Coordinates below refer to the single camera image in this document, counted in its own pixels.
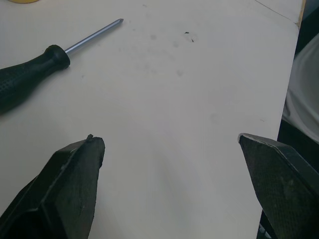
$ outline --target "screwdriver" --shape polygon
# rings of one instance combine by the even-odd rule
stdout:
[[[81,46],[102,33],[119,26],[118,19],[73,46],[63,50],[57,45],[49,46],[45,52],[22,64],[0,70],[0,113],[22,103],[34,88],[52,73],[69,67],[69,56]]]

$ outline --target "screwdriver shaft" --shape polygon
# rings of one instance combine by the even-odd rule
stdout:
[[[85,43],[91,41],[92,39],[96,38],[97,36],[101,35],[102,33],[110,30],[111,28],[120,25],[123,22],[123,19],[118,19],[115,22],[111,23],[110,25],[107,25],[106,27],[102,28],[101,30],[93,33],[92,35],[88,36],[87,38],[83,39],[82,41],[79,41],[78,43],[74,44],[73,46],[69,47],[65,50],[65,53],[70,56],[74,51],[76,51],[79,47],[84,45]]]

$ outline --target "rubber grip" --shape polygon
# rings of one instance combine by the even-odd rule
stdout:
[[[23,102],[43,79],[69,65],[70,59],[65,51],[52,45],[33,60],[1,69],[0,113]]]

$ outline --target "white surface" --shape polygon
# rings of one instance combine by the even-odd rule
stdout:
[[[92,133],[106,153],[91,239],[255,239],[237,135],[277,137],[297,26],[254,0],[2,0],[0,67],[120,17],[0,119],[0,211]]]
[[[256,0],[270,10],[286,17],[294,23],[298,23],[302,0]]]
[[[293,63],[283,119],[319,143],[319,35]]]

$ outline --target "black plastic part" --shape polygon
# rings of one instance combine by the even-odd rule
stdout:
[[[65,51],[52,45],[33,60],[1,69],[0,113],[23,102],[43,79],[69,65],[70,59]]]
[[[277,238],[319,238],[318,172],[283,143],[251,134],[241,134],[239,143]]]
[[[299,52],[301,52],[301,50],[319,33],[318,22],[319,7],[302,21],[295,55],[299,54]]]
[[[288,122],[281,120],[277,141],[293,147],[302,158],[315,169],[315,171],[319,172],[319,144],[314,142],[299,129]]]
[[[104,142],[89,135],[55,152],[0,218],[0,239],[87,239]]]

